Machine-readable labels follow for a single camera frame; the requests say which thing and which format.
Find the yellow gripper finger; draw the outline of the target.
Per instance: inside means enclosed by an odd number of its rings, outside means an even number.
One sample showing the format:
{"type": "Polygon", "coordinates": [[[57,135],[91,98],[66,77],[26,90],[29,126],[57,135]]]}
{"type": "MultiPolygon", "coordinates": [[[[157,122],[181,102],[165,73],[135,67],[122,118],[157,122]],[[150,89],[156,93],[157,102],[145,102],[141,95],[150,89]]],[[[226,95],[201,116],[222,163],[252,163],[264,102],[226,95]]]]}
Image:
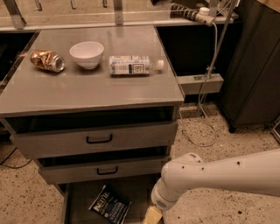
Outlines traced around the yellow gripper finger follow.
{"type": "Polygon", "coordinates": [[[149,206],[143,219],[143,224],[158,224],[163,213],[155,206],[149,206]]]}

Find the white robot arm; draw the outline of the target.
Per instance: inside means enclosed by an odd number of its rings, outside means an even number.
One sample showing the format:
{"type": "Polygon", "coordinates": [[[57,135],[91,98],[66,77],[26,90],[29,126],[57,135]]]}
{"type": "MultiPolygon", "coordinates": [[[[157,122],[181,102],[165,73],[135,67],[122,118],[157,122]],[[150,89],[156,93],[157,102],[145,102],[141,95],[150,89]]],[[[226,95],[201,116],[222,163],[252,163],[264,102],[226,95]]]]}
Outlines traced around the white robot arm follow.
{"type": "Polygon", "coordinates": [[[205,163],[195,153],[186,153],[166,163],[151,192],[143,224],[158,224],[187,191],[213,188],[234,192],[280,195],[280,150],[205,163]]]}

